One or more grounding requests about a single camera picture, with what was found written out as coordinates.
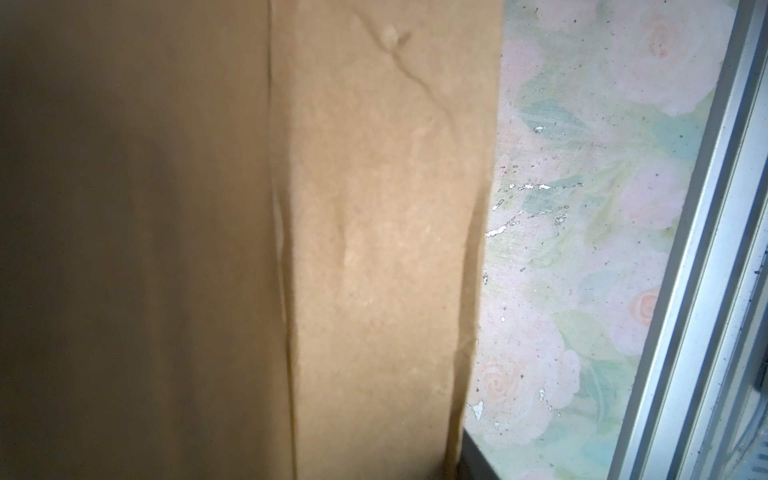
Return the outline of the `brown cardboard box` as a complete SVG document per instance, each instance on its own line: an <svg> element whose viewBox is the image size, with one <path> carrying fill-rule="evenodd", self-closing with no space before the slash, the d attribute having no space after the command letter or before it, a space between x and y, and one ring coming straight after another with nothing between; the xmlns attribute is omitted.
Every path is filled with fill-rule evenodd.
<svg viewBox="0 0 768 480"><path fill-rule="evenodd" d="M500 1L5 1L1 475L459 479Z"/></svg>

